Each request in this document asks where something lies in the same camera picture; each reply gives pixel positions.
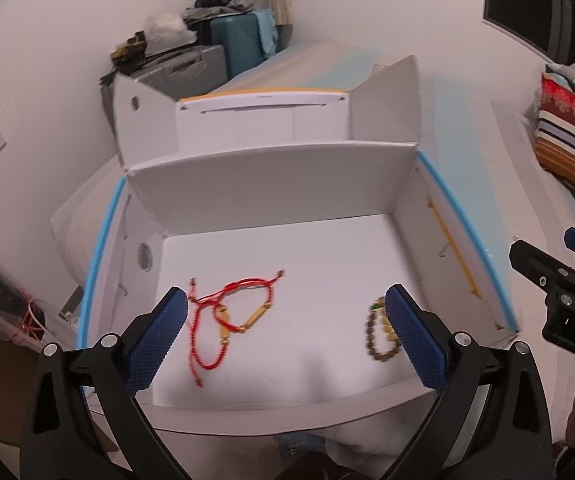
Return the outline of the striped bed sheet mattress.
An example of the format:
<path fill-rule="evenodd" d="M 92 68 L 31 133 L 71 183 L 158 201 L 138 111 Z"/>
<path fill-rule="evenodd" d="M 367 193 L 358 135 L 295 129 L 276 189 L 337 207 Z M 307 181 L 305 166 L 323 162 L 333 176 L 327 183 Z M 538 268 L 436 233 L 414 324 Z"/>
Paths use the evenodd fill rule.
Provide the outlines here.
<path fill-rule="evenodd" d="M 351 89 L 397 62 L 381 61 L 365 70 L 351 64 L 351 75 L 327 65 L 341 52 L 339 44 L 317 44 L 310 49 L 289 49 L 209 93 L 259 89 Z M 575 200 L 568 190 L 539 166 L 527 120 L 508 104 L 444 78 L 422 80 L 421 148 L 446 170 L 458 198 L 473 214 L 491 245 L 493 262 L 500 266 L 519 329 L 511 340 L 533 348 L 549 403 L 553 434 L 564 434 L 575 389 L 575 356 L 542 339 L 545 322 L 542 292 L 511 269 L 508 252 L 516 240 L 555 255 L 575 268 L 575 255 L 563 243 L 564 231 L 575 226 Z M 91 248 L 83 267 L 88 281 L 98 234 L 112 194 L 122 175 L 119 154 L 82 185 L 60 208 L 55 223 L 69 229 L 70 249 Z M 81 307 L 71 320 L 68 346 L 78 346 Z"/>

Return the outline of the striped colourful pillow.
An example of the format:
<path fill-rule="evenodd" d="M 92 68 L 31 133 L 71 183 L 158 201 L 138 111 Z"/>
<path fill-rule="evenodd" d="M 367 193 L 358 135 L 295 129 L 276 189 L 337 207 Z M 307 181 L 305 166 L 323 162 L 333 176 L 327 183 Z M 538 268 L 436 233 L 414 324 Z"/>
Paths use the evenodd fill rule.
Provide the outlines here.
<path fill-rule="evenodd" d="M 575 186 L 575 92 L 557 74 L 541 75 L 535 154 L 539 164 Z"/>

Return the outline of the white cardboard box blue trim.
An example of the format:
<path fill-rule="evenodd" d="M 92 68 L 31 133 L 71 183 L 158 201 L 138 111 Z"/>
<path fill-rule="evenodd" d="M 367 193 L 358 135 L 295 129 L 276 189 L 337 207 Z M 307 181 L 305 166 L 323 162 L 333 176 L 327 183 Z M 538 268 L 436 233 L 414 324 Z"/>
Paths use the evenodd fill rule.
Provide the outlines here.
<path fill-rule="evenodd" d="M 177 101 L 115 81 L 122 175 L 90 263 L 78 346 L 121 333 L 171 287 L 271 278 L 272 309 L 222 346 L 202 321 L 140 396 L 166 432 L 262 436 L 352 422 L 424 393 L 409 360 L 371 358 L 368 310 L 401 284 L 485 346 L 519 322 L 493 248 L 421 148 L 415 58 L 351 89 Z"/>

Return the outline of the grey suitcase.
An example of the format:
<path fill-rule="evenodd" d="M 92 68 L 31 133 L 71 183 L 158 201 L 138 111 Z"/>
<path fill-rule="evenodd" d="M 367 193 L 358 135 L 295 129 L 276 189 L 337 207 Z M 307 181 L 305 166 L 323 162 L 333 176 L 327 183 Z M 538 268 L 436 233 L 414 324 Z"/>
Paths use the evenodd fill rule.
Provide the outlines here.
<path fill-rule="evenodd" d="M 174 49 L 149 58 L 143 52 L 120 56 L 112 61 L 112 71 L 100 79 L 102 104 L 112 129 L 115 129 L 114 82 L 119 74 L 147 84 L 174 100 L 201 96 L 228 81 L 221 46 Z"/>

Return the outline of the teal suitcase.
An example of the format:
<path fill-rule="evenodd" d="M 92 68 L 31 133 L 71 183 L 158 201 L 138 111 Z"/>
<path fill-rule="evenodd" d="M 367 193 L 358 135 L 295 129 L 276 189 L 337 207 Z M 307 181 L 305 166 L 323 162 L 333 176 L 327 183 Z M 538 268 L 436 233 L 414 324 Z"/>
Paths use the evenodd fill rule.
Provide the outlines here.
<path fill-rule="evenodd" d="M 252 11 L 210 18 L 200 26 L 200 31 L 204 44 L 223 48 L 230 79 L 269 60 L 263 55 L 258 24 Z"/>

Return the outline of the light blue cloth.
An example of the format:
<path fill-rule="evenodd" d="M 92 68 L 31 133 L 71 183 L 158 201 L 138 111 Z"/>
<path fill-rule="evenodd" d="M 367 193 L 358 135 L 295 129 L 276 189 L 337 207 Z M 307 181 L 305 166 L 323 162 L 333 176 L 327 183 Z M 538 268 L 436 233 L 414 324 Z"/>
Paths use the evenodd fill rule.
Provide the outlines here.
<path fill-rule="evenodd" d="M 261 49 L 265 58 L 273 58 L 278 53 L 278 26 L 271 9 L 252 11 L 258 24 Z"/>

